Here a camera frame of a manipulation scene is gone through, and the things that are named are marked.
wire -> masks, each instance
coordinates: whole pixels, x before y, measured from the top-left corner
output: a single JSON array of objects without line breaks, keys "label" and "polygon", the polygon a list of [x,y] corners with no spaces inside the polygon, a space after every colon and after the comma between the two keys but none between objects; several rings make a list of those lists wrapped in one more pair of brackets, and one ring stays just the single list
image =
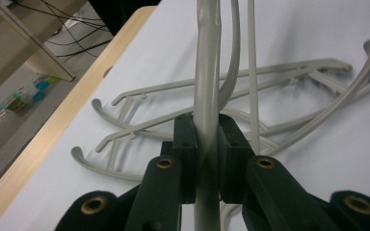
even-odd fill
[{"label": "wire", "polygon": [[[85,36],[81,37],[80,39],[78,39],[77,41],[81,41],[85,38],[87,38],[88,36],[92,35],[93,33],[97,32],[100,28],[96,28],[94,29],[92,32],[86,34]],[[70,42],[70,43],[57,43],[57,42],[54,42],[54,41],[51,41],[51,40],[47,40],[47,42],[49,43],[52,43],[52,44],[55,44],[55,45],[62,45],[62,46],[67,46],[67,45],[71,45],[71,44],[74,44],[76,43],[76,41],[73,41],[73,42]]]},{"label": "wire", "polygon": [[50,4],[50,3],[48,3],[48,2],[46,2],[44,0],[41,0],[41,2],[43,2],[46,5],[49,5],[50,7],[52,7],[53,9],[55,9],[56,11],[58,11],[58,12],[64,14],[64,15],[66,15],[67,17],[70,17],[70,18],[83,19],[83,20],[92,20],[92,21],[101,21],[101,18],[76,17],[76,16],[73,16],[73,15],[70,15],[68,13],[63,12],[59,8],[53,6],[52,4]]},{"label": "wire", "polygon": [[96,23],[92,23],[92,22],[81,20],[79,17],[56,15],[55,13],[49,13],[49,12],[42,11],[42,10],[39,10],[39,9],[36,9],[36,8],[25,6],[23,4],[18,3],[17,1],[13,1],[13,2],[16,5],[18,5],[18,6],[22,7],[22,8],[31,10],[31,11],[35,11],[35,12],[39,12],[39,13],[44,13],[44,14],[51,15],[51,16],[56,16],[56,17],[59,17],[59,18],[62,18],[62,19],[70,19],[70,20],[78,21],[78,22],[81,22],[81,23],[83,23],[83,24],[85,24],[87,26],[93,27],[93,28],[105,27],[105,25],[100,25],[100,24],[96,24]]},{"label": "wire", "polygon": [[[61,18],[59,18],[59,16],[53,11],[53,9],[52,9],[52,7],[50,6],[50,5],[48,5],[46,2],[43,2],[46,6],[47,6],[47,8],[51,11],[51,12],[53,12],[53,14],[55,14],[56,15],[56,17],[59,19],[59,21],[63,24],[63,21],[62,21],[62,19]],[[76,39],[76,37],[70,32],[70,30],[66,27],[66,31],[68,32],[68,34],[73,38],[73,40],[76,42],[76,44],[78,45],[78,46],[80,46],[80,48],[82,48],[82,52],[86,52],[87,54],[89,54],[89,55],[91,55],[91,56],[93,56],[93,57],[95,57],[95,58],[97,58],[97,56],[95,56],[94,54],[92,54],[92,53],[90,53],[89,52],[89,50],[88,49],[86,49],[86,48],[84,48],[78,41],[77,41],[77,39]]]},{"label": "wire", "polygon": [[74,53],[70,53],[70,54],[67,54],[67,55],[59,55],[57,57],[59,58],[62,58],[62,57],[69,57],[69,56],[74,56],[74,55],[78,55],[80,53],[83,53],[83,52],[87,52],[88,50],[91,50],[91,49],[94,49],[95,47],[98,47],[98,46],[101,46],[101,45],[104,45],[104,44],[107,44],[111,41],[111,39],[109,40],[106,40],[106,41],[103,41],[103,42],[100,42],[99,44],[96,44],[96,45],[93,45],[89,48],[83,48],[83,50],[80,50],[80,51],[76,51]]}]

